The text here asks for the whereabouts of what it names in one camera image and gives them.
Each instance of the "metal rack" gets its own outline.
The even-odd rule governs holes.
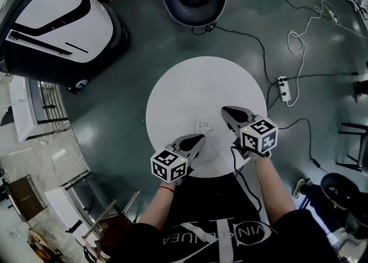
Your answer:
[[[67,118],[57,85],[48,82],[39,82],[44,110],[48,120]],[[53,130],[60,130],[64,122],[51,122]]]

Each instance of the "black and white cube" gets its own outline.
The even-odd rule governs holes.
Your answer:
[[[187,174],[188,159],[167,149],[157,151],[151,157],[152,174],[170,183]]]
[[[276,147],[278,127],[268,118],[262,118],[246,127],[242,127],[240,136],[242,147],[264,154]]]

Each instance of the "power strip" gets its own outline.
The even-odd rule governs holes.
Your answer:
[[[288,102],[291,100],[291,97],[290,97],[290,90],[289,90],[288,82],[282,80],[285,78],[286,76],[280,76],[277,79],[277,83],[278,83],[278,87],[280,88],[281,100],[283,102]]]

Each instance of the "concrete floor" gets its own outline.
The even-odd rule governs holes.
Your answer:
[[[45,210],[28,221],[31,229],[42,235],[52,247],[59,249],[64,255],[64,262],[87,262],[83,249],[72,234],[65,232],[65,225],[44,194],[45,191],[57,188],[88,170],[72,130],[18,144],[12,153],[0,157],[0,167],[5,170],[6,179],[10,183],[30,175],[43,202],[47,205]],[[14,226],[4,226],[2,229],[10,243],[12,243],[9,235],[11,227]],[[6,244],[1,245],[1,252],[5,256],[9,251],[4,250],[4,246]]]
[[[295,5],[313,7],[320,0],[290,0]],[[346,0],[327,0],[339,13],[342,25],[367,36],[359,14]],[[236,62],[258,82],[266,95],[269,87],[263,69],[262,49],[248,37],[215,29],[203,36],[192,35],[190,28],[176,23],[162,0],[118,0],[113,9],[125,21],[131,45],[121,58],[99,75],[82,95],[63,93],[63,101],[84,157],[106,193],[118,198],[123,207],[133,192],[143,208],[152,198],[159,181],[151,175],[150,157],[154,153],[145,127],[148,97],[158,79],[177,63],[197,56],[217,56]],[[286,43],[290,29],[302,32],[314,15],[295,10],[284,0],[227,0],[218,26],[258,36],[266,49],[268,75],[296,76],[301,54],[293,55]],[[307,34],[305,65],[302,74],[365,72],[368,42],[332,24],[313,20]],[[368,79],[362,75],[360,80]],[[270,118],[285,127],[299,118],[312,124],[312,156],[328,172],[339,172],[367,190],[367,178],[359,172],[335,165],[349,151],[356,156],[356,136],[339,136],[341,121],[368,124],[366,98],[355,104],[352,82],[356,78],[307,78],[300,80],[300,98],[293,107],[280,100],[269,112]],[[292,98],[295,82],[290,84]],[[278,95],[274,88],[273,101]],[[302,176],[319,183],[324,172],[309,159],[308,127],[300,122],[280,131],[279,144],[272,160],[288,189]],[[244,168],[248,182],[259,193],[252,166]]]

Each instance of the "white robot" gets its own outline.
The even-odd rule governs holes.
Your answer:
[[[271,155],[270,150],[276,147],[278,137],[278,127],[271,120],[236,106],[223,107],[221,116],[236,136],[233,148],[244,160],[249,160],[249,152],[264,158]],[[204,134],[177,138],[151,157],[152,174],[167,183],[189,175],[193,171],[191,165],[202,151],[205,141]]]

